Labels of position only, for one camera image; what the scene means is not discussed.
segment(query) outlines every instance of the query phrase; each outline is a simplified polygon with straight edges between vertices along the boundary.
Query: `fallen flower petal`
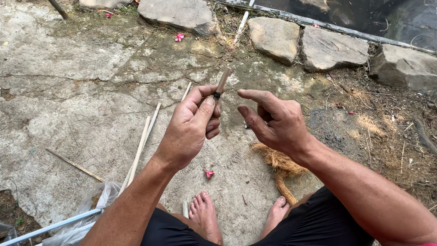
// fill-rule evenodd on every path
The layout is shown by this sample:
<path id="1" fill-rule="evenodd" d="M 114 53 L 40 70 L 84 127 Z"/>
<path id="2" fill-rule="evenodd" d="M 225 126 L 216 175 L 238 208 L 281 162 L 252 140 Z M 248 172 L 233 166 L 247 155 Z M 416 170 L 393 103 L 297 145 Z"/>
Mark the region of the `fallen flower petal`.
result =
<path id="1" fill-rule="evenodd" d="M 205 169 L 203 169 L 203 171 L 205 171 L 205 173 L 206 173 L 206 177 L 207 177 L 208 179 L 211 178 L 211 175 L 214 175 L 214 174 L 215 174 L 213 170 L 206 171 Z"/>
<path id="2" fill-rule="evenodd" d="M 176 39 L 175 39 L 175 41 L 177 42 L 177 41 L 181 41 L 182 39 L 184 38 L 184 35 L 182 34 L 182 33 L 178 33 L 177 35 L 176 35 Z"/>

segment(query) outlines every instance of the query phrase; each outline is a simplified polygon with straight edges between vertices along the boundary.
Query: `leg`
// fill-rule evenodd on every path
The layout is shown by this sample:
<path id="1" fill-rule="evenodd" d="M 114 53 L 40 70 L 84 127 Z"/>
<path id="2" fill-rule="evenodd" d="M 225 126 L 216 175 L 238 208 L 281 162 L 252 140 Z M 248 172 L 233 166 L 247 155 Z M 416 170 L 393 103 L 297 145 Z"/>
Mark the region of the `leg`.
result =
<path id="1" fill-rule="evenodd" d="M 197 222 L 206 232 L 208 241 L 223 245 L 222 232 L 219 229 L 215 207 L 206 191 L 197 194 L 190 206 L 188 215 Z"/>
<path id="2" fill-rule="evenodd" d="M 159 208 L 160 210 L 169 213 L 167 211 L 167 209 L 165 209 L 165 207 L 161 203 L 158 203 L 156 208 Z M 194 222 L 194 221 L 192 221 L 192 220 L 190 220 L 188 218 L 185 218 L 183 215 L 180 215 L 180 214 L 172 214 L 172 213 L 169 213 L 169 214 L 171 214 L 172 216 L 176 217 L 182 223 L 188 225 L 189 228 L 193 229 L 193 231 L 195 231 L 197 234 L 202 236 L 204 239 L 208 240 L 207 237 L 206 237 L 205 230 L 198 223 L 196 223 L 196 222 Z"/>
<path id="3" fill-rule="evenodd" d="M 253 245 L 371 246 L 373 241 L 324 186 Z"/>
<path id="4" fill-rule="evenodd" d="M 269 234 L 279 224 L 279 222 L 285 219 L 293 208 L 308 201 L 313 194 L 314 192 L 304 196 L 292 207 L 290 207 L 288 203 L 285 204 L 285 198 L 283 196 L 279 197 L 270 209 L 266 224 L 261 232 L 260 240 L 267 236 L 267 234 Z"/>

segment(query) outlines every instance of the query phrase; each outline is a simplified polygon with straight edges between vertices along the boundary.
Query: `toe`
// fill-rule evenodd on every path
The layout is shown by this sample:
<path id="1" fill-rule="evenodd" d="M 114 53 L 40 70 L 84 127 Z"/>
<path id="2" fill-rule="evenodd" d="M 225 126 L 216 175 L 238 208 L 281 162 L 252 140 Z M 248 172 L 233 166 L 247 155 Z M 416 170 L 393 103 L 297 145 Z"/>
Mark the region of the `toe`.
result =
<path id="1" fill-rule="evenodd" d="M 280 196 L 273 204 L 272 207 L 282 207 L 285 205 L 285 197 Z"/>
<path id="2" fill-rule="evenodd" d="M 200 192 L 200 195 L 201 195 L 201 197 L 202 197 L 202 200 L 203 200 L 207 205 L 212 204 L 211 197 L 209 196 L 208 192 L 206 192 L 206 190 L 203 190 L 202 192 Z"/>
<path id="3" fill-rule="evenodd" d="M 197 202 L 199 203 L 200 207 L 205 205 L 205 203 L 202 200 L 202 197 L 199 194 L 196 195 L 196 199 L 197 199 Z"/>
<path id="4" fill-rule="evenodd" d="M 286 210 L 286 211 L 288 211 L 290 208 L 291 208 L 291 206 L 288 203 L 284 206 L 284 210 Z"/>
<path id="5" fill-rule="evenodd" d="M 193 211 L 193 213 L 196 212 L 196 208 L 194 207 L 194 203 L 191 203 L 190 209 L 191 209 L 190 211 Z"/>
<path id="6" fill-rule="evenodd" d="M 193 199 L 193 203 L 194 203 L 194 207 L 195 208 L 199 208 L 199 203 L 197 202 L 197 199 L 196 198 L 194 198 Z"/>

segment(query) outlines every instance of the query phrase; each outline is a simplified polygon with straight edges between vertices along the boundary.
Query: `cracked concrete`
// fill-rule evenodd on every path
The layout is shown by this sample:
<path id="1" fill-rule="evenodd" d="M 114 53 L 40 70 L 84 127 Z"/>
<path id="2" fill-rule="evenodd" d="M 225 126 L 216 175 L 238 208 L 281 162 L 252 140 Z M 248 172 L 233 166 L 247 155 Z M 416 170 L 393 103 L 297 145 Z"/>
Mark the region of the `cracked concrete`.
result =
<path id="1" fill-rule="evenodd" d="M 161 110 L 139 170 L 158 147 L 189 82 L 216 84 L 223 66 L 229 66 L 234 73 L 222 96 L 220 135 L 206 141 L 176 174 L 160 202 L 181 212 L 182 201 L 208 190 L 225 244 L 254 243 L 280 194 L 272 170 L 250 149 L 256 137 L 244 129 L 236 110 L 242 102 L 254 104 L 239 98 L 236 90 L 269 90 L 297 99 L 311 117 L 309 108 L 320 105 L 308 94 L 318 97 L 331 86 L 322 75 L 313 78 L 260 55 L 245 52 L 227 62 L 222 58 L 226 51 L 216 44 L 193 36 L 174 42 L 172 33 L 140 25 L 132 17 L 85 13 L 64 21 L 45 2 L 7 0 L 0 8 L 0 36 L 9 43 L 0 46 L 0 177 L 13 178 L 15 198 L 41 226 L 70 217 L 98 184 L 45 148 L 105 180 L 122 182 L 146 117 L 157 103 Z M 216 175 L 207 180 L 203 168 Z M 297 199 L 322 186 L 311 174 L 296 182 Z M 5 181 L 0 188 L 15 190 L 15 184 Z"/>

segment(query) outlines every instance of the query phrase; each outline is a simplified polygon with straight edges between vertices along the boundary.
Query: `man's right hand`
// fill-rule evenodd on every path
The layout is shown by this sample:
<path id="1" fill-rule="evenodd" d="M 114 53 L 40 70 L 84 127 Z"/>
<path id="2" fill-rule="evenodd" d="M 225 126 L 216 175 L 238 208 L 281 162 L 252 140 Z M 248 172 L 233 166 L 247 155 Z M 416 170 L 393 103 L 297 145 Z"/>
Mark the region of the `man's right hand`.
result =
<path id="1" fill-rule="evenodd" d="M 238 95 L 258 103 L 258 113 L 244 104 L 238 106 L 238 111 L 261 143 L 298 164 L 311 154 L 316 141 L 306 129 L 299 103 L 278 99 L 268 91 L 238 90 Z"/>

